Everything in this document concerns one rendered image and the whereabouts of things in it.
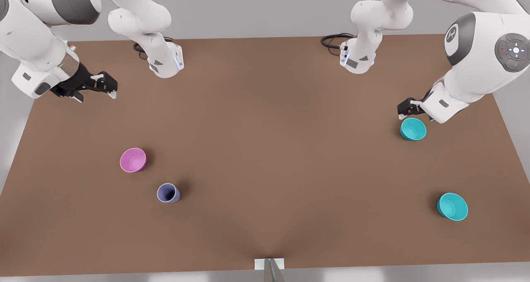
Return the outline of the pink bowl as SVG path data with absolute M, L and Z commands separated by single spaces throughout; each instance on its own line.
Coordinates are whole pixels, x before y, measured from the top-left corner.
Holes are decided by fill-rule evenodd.
M 120 167 L 127 173 L 139 172 L 147 164 L 147 156 L 140 148 L 130 148 L 126 150 L 120 158 Z

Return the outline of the silver frame post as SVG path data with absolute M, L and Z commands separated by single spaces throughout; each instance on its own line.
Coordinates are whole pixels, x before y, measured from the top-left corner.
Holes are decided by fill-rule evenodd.
M 254 259 L 254 269 L 263 270 L 263 282 L 286 282 L 282 274 L 284 258 Z

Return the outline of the purple-blue cup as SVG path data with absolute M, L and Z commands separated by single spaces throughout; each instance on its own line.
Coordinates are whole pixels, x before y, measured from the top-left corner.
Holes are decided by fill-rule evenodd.
M 165 183 L 157 190 L 157 199 L 163 203 L 176 203 L 180 198 L 181 193 L 174 184 Z

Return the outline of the small teal bowl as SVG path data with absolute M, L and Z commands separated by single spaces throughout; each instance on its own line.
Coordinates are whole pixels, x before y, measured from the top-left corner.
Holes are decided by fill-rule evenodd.
M 400 135 L 409 141 L 426 137 L 426 125 L 418 118 L 405 118 L 400 125 Z

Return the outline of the large teal bowl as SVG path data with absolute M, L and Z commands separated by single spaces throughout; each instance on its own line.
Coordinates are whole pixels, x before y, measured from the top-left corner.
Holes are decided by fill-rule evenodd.
M 469 207 L 460 195 L 447 192 L 443 194 L 436 203 L 436 208 L 441 216 L 454 221 L 466 219 Z

